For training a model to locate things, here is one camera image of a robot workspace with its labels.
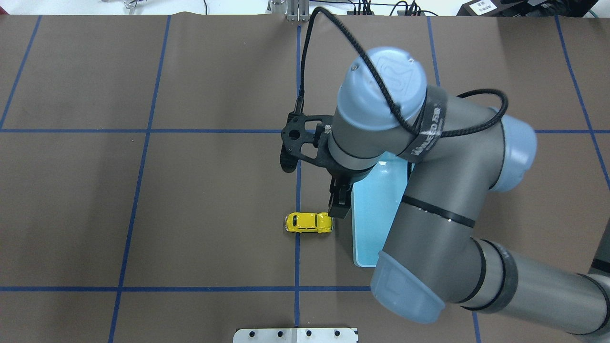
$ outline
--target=blue tape line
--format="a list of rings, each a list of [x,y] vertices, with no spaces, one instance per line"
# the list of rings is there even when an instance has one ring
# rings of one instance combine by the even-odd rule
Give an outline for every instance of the blue tape line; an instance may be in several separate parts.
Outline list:
[[[604,163],[604,159],[601,156],[600,147],[597,144],[597,139],[595,138],[595,132],[593,130],[593,126],[591,125],[591,120],[589,119],[589,114],[587,113],[587,108],[584,105],[583,96],[580,93],[580,87],[578,87],[578,82],[576,81],[576,76],[574,75],[574,71],[572,70],[572,64],[570,63],[570,56],[568,56],[568,50],[565,47],[564,34],[561,31],[561,24],[559,23],[558,16],[555,16],[555,24],[557,25],[557,33],[559,34],[559,40],[561,41],[561,48],[564,50],[565,62],[568,65],[570,77],[572,78],[572,83],[574,84],[574,89],[576,90],[576,95],[578,96],[578,102],[580,103],[580,107],[583,110],[584,119],[587,122],[587,127],[589,128],[589,133],[591,134],[591,139],[593,140],[593,146],[595,147],[595,152],[597,153],[597,159],[600,161],[601,170],[604,173],[604,177],[606,178],[606,186],[608,187],[608,190],[610,190],[610,178],[608,177],[608,171],[606,170],[606,164]]]
[[[301,25],[296,27],[296,95],[300,92],[301,79]],[[295,209],[301,211],[301,161],[296,165],[296,197]],[[295,327],[298,328],[301,322],[301,234],[295,235]]]
[[[104,133],[146,133],[146,129],[0,129],[0,132],[28,133],[28,134],[104,134]]]
[[[537,134],[588,134],[589,130],[534,130]]]
[[[151,129],[151,133],[279,134],[281,129]]]
[[[479,317],[477,317],[476,312],[472,312],[472,322],[475,324],[476,343],[481,343],[481,331],[479,330]]]
[[[301,292],[369,292],[370,286],[301,286]]]
[[[0,286],[0,292],[117,292],[119,287]]]
[[[294,292],[293,286],[123,287],[123,292]]]
[[[203,134],[279,134],[281,129],[0,129],[12,133],[203,133]]]
[[[0,286],[0,292],[368,292],[370,286]]]
[[[23,72],[23,67],[26,65],[27,56],[30,54],[30,49],[32,48],[32,44],[34,44],[34,38],[36,37],[36,32],[38,32],[38,27],[40,26],[40,21],[42,20],[42,16],[39,15],[36,20],[36,25],[34,25],[34,30],[32,31],[32,36],[30,37],[30,42],[27,44],[26,53],[23,54],[23,59],[21,59],[21,65],[19,65],[19,70],[17,71],[17,76],[15,77],[15,82],[13,82],[13,88],[10,89],[9,98],[6,101],[6,105],[4,106],[4,112],[2,113],[2,118],[0,118],[0,129],[4,125],[4,120],[6,120],[6,115],[9,113],[10,103],[13,101],[13,95],[15,95],[15,90],[17,89],[17,84],[19,84],[19,79],[21,78],[21,73]]]
[[[110,333],[108,334],[108,343],[114,342],[114,332],[117,329],[117,315],[118,308],[121,305],[121,295],[123,293],[121,291],[117,292],[117,297],[115,298],[115,307],[112,311],[112,323],[110,324]]]
[[[538,134],[588,134],[589,130],[535,130]],[[202,134],[279,134],[281,129],[0,129],[0,132],[6,133],[75,133],[75,134],[121,134],[134,133],[145,134],[147,132],[153,134],[180,134],[180,133],[202,133]],[[593,130],[596,134],[610,134],[610,130]]]
[[[144,139],[144,148],[142,149],[142,159],[140,160],[140,171],[138,172],[138,181],[135,184],[134,204],[131,209],[131,217],[129,218],[129,228],[127,229],[127,239],[125,240],[125,250],[123,251],[123,262],[121,264],[121,274],[118,279],[118,286],[123,287],[125,281],[125,270],[127,269],[127,259],[129,257],[129,247],[131,246],[131,237],[134,231],[135,214],[138,209],[138,200],[140,198],[140,188],[142,186],[142,176],[144,174],[144,166],[146,164],[146,154],[148,152],[148,143],[150,141],[150,129],[153,126],[154,119],[154,108],[157,102],[157,93],[159,92],[159,83],[161,82],[161,72],[163,70],[163,59],[165,58],[165,48],[167,46],[167,37],[170,32],[171,15],[167,16],[167,22],[165,23],[165,34],[163,35],[163,45],[161,47],[161,57],[159,58],[159,67],[157,69],[157,79],[155,80],[154,92],[152,94],[151,111],[148,117],[148,132]],[[117,298],[115,300],[115,308],[112,314],[112,323],[110,324],[110,334],[108,336],[108,343],[114,341],[114,332],[117,327],[118,310],[121,305],[121,291],[117,292]]]
[[[432,64],[434,64],[434,77],[436,78],[436,85],[440,87],[440,76],[439,76],[439,65],[436,62],[436,49],[434,49],[434,35],[432,34],[432,22],[430,17],[426,17],[428,22],[428,36],[430,37],[430,49],[432,51]]]

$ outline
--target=light blue plastic board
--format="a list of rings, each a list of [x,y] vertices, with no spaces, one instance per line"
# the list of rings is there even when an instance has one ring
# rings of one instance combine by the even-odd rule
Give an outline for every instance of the light blue plastic board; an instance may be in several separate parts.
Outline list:
[[[407,186],[407,161],[384,153],[373,170],[354,184],[354,264],[375,267]]]

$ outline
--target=toy car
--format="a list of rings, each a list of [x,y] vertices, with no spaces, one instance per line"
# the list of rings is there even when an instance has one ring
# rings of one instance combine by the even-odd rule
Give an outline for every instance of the toy car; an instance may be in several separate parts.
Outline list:
[[[334,223],[328,213],[293,212],[286,216],[284,228],[291,233],[329,233]]]

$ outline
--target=black cable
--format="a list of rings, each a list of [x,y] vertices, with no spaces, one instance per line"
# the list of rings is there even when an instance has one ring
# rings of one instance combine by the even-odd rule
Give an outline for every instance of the black cable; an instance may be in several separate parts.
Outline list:
[[[371,11],[371,0],[368,0],[368,4],[367,4],[367,14],[368,15],[373,15],[373,11]]]
[[[322,2],[325,4],[349,4],[346,1],[328,1],[328,0],[310,0],[310,2]],[[394,6],[394,4],[375,4],[371,2],[371,5],[379,5],[379,6]]]
[[[432,11],[426,11],[426,10],[419,10],[419,11],[417,11],[417,13],[422,13],[422,12],[424,12],[424,13],[430,13],[430,14],[433,14],[433,15],[435,15],[435,16],[439,16],[438,14],[436,14],[436,13],[434,13],[434,12],[432,12]]]
[[[398,2],[397,2],[395,5],[394,5],[394,7],[392,7],[392,10],[390,11],[390,15],[394,14],[394,10],[395,10],[395,9],[396,9],[396,7],[397,7],[398,5],[400,5],[402,2],[404,3],[404,11],[405,11],[405,13],[406,13],[406,10],[407,10],[407,8],[409,7],[409,4],[408,4],[406,1],[398,1]]]
[[[404,15],[415,15],[415,12],[419,9],[421,9],[421,7],[419,7],[419,5],[415,2],[415,0],[413,0],[413,2],[411,3],[411,6],[407,10],[407,13],[405,13]]]
[[[303,45],[303,55],[301,57],[301,88],[299,91],[299,98],[303,99],[305,96],[305,59],[307,57],[307,48],[309,47],[309,40],[311,39],[311,31],[314,28],[315,17],[318,15],[318,13],[324,14],[333,24],[335,24],[335,26],[337,26],[339,30],[341,30],[341,33],[351,43],[351,46],[353,46],[354,49],[358,52],[358,55],[360,55],[360,57],[364,61],[364,64],[371,72],[373,79],[377,83],[377,86],[379,86],[379,90],[381,91],[381,94],[383,94],[383,97],[386,99],[386,102],[390,107],[390,112],[392,113],[394,118],[396,118],[396,120],[405,130],[407,130],[407,132],[417,135],[418,132],[415,131],[409,125],[409,123],[407,123],[407,121],[403,118],[402,115],[400,115],[400,105],[395,103],[392,99],[392,96],[390,96],[390,92],[388,92],[386,84],[381,79],[379,73],[377,72],[377,69],[373,65],[373,62],[371,62],[371,60],[368,58],[368,54],[364,51],[364,49],[362,49],[360,43],[358,43],[358,41],[354,38],[351,32],[347,29],[347,27],[345,27],[345,25],[343,25],[343,23],[341,23],[341,21],[337,19],[336,16],[334,16],[329,10],[325,9],[324,7],[314,8],[314,11],[309,17],[309,25],[307,26],[307,35],[305,36],[305,44]]]
[[[347,0],[350,4],[354,5],[354,15],[356,14],[356,4],[352,0]]]
[[[311,13],[311,16],[309,17],[309,25],[307,26],[307,34],[305,36],[305,44],[303,46],[303,54],[301,56],[301,85],[300,85],[299,95],[296,100],[297,104],[300,103],[302,105],[302,103],[304,101],[304,97],[305,97],[305,60],[307,57],[307,49],[309,47],[309,42],[311,40],[311,32],[312,32],[312,29],[314,28],[315,18],[318,15],[318,13],[324,14],[324,16],[326,16],[341,31],[341,33],[350,42],[351,46],[356,50],[356,52],[358,52],[358,55],[364,61],[364,64],[367,66],[368,70],[371,72],[371,75],[373,76],[373,79],[377,83],[377,86],[379,87],[381,94],[383,95],[384,99],[386,100],[388,107],[390,107],[390,112],[392,113],[394,118],[399,122],[400,126],[402,126],[407,132],[409,132],[413,135],[419,135],[419,130],[415,129],[411,125],[409,125],[409,123],[407,123],[407,120],[404,119],[403,116],[400,114],[400,105],[395,103],[394,100],[392,99],[392,96],[390,95],[389,91],[387,90],[386,84],[383,82],[383,79],[381,79],[379,73],[377,72],[377,69],[373,65],[373,62],[371,62],[370,58],[368,57],[368,54],[364,51],[364,49],[362,48],[360,43],[358,43],[358,41],[354,38],[354,36],[351,34],[351,32],[347,29],[347,27],[345,27],[345,25],[343,25],[343,23],[339,19],[337,19],[336,16],[334,16],[329,10],[325,9],[324,7],[314,8],[314,11]],[[441,133],[441,135],[440,135],[441,137],[456,137],[459,135],[474,134],[476,132],[480,132],[485,129],[491,128],[493,125],[497,124],[502,119],[502,116],[506,113],[506,109],[508,108],[508,97],[506,96],[506,94],[504,94],[502,91],[497,90],[497,89],[484,88],[484,89],[476,89],[476,90],[471,90],[469,92],[462,93],[462,94],[458,95],[458,97],[467,98],[469,96],[473,96],[473,95],[477,95],[477,94],[497,95],[502,101],[500,110],[490,120],[486,121],[483,124],[471,126],[469,128],[465,128],[465,129],[445,131],[445,132]]]
[[[500,106],[500,110],[490,120],[487,120],[483,124],[471,126],[469,128],[465,128],[465,129],[444,131],[440,135],[441,137],[456,137],[459,135],[474,134],[474,133],[491,128],[493,125],[496,125],[502,119],[502,116],[506,113],[506,109],[508,108],[508,97],[506,96],[506,94],[504,94],[504,92],[502,92],[501,90],[492,89],[492,88],[484,88],[484,89],[471,90],[471,91],[462,93],[462,94],[458,95],[457,97],[458,98],[468,98],[469,96],[473,96],[473,95],[477,95],[477,94],[497,95],[502,100],[502,105]]]

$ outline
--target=bolt hole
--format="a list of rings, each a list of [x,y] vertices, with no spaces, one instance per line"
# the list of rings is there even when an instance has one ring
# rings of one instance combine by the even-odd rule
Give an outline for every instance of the bolt hole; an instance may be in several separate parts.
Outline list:
[[[299,137],[301,137],[301,133],[299,132],[299,130],[292,130],[288,133],[288,136],[291,139],[296,140],[296,139],[299,139]]]

